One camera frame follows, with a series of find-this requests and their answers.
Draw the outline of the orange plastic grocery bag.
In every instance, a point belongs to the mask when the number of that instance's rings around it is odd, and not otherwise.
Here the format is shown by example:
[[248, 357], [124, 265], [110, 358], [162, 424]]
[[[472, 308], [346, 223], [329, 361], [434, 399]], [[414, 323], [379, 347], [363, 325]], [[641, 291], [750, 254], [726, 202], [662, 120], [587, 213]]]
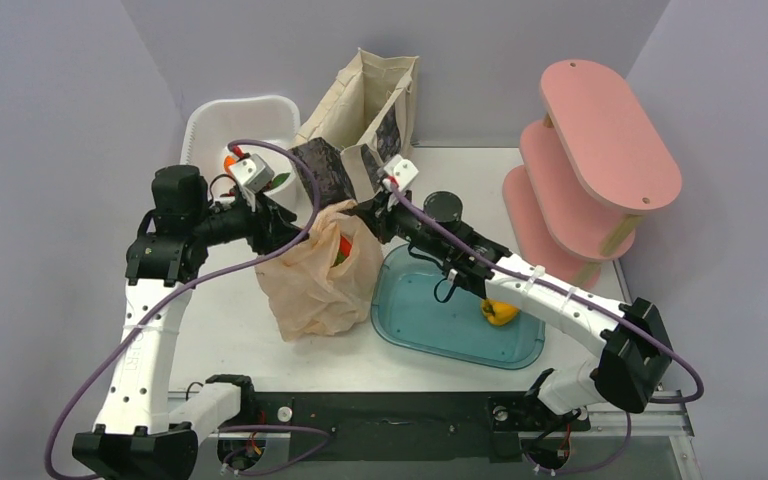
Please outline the orange plastic grocery bag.
[[[333, 336], [367, 319], [383, 253], [366, 225], [346, 214], [355, 205], [346, 200], [326, 207], [307, 240], [255, 267], [283, 341]], [[333, 267], [340, 236], [351, 241], [351, 255]]]

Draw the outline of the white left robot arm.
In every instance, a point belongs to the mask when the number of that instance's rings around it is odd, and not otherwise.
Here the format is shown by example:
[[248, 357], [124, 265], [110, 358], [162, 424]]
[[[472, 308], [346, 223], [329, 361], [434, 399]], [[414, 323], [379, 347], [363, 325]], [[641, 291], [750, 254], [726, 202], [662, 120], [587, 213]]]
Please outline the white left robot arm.
[[273, 171], [253, 160], [227, 170], [231, 199], [209, 199], [192, 165], [155, 174], [153, 208], [126, 253], [126, 318], [109, 368], [105, 402], [92, 428], [74, 437], [73, 457], [104, 479], [186, 479], [199, 446], [223, 423], [252, 426], [258, 416], [251, 379], [215, 374], [178, 407], [169, 382], [184, 313], [210, 247], [245, 240], [269, 254], [300, 236], [296, 217], [267, 195]]

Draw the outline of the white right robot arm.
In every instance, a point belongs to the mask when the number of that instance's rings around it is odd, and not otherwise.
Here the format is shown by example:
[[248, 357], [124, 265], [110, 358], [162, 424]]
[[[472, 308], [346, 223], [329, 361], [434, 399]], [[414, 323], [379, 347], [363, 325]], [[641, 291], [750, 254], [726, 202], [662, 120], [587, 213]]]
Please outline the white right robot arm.
[[657, 307], [623, 303], [574, 287], [486, 238], [462, 219], [460, 198], [430, 195], [422, 208], [381, 191], [348, 209], [387, 243], [398, 237], [437, 265], [453, 285], [509, 304], [577, 341], [592, 357], [573, 370], [544, 370], [525, 394], [525, 418], [548, 429], [607, 402], [631, 414], [651, 403], [671, 345]]

